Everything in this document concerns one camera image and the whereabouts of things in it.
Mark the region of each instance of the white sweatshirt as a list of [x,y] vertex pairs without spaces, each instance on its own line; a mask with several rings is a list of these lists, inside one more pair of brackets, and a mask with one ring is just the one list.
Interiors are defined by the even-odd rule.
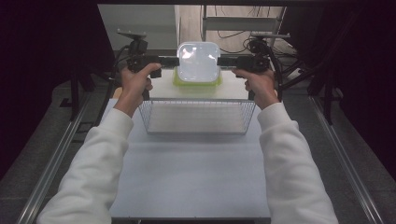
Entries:
[[[258,120],[272,223],[337,223],[297,122],[290,120],[281,103],[265,108]],[[126,114],[111,109],[89,131],[38,223],[111,223],[109,208],[117,194],[133,126]]]

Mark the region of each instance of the white table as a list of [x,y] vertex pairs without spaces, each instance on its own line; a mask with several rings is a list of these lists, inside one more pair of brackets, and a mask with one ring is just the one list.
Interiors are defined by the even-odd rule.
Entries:
[[269,217],[258,113],[243,136],[180,136],[146,134],[136,111],[111,216]]

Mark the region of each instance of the hand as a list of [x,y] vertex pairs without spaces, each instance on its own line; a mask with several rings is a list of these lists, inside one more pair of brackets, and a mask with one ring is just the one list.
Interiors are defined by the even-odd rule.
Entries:
[[247,79],[245,89],[247,91],[254,91],[254,102],[261,110],[268,105],[279,103],[274,88],[275,79],[273,71],[268,69],[263,73],[254,74],[243,69],[233,69],[233,73]]
[[124,112],[129,117],[134,115],[136,109],[143,103],[143,90],[152,90],[149,74],[161,68],[159,63],[150,63],[138,73],[131,72],[127,67],[121,70],[122,94],[114,108]]

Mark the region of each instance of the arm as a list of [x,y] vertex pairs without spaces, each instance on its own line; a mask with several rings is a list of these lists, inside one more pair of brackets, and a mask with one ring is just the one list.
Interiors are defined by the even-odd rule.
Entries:
[[234,72],[247,79],[247,90],[256,93],[262,109],[260,143],[272,223],[337,223],[309,145],[276,98],[272,71],[260,76]]
[[150,64],[137,74],[122,70],[120,99],[102,123],[87,134],[38,223],[111,223],[108,210],[117,195],[122,158],[133,128],[131,117],[143,101],[143,90],[152,89],[148,74],[159,67]]

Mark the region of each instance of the wire mesh basket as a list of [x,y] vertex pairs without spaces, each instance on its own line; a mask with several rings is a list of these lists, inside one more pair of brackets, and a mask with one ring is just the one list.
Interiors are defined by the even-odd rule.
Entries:
[[139,110],[148,133],[245,134],[254,108],[249,100],[151,98]]

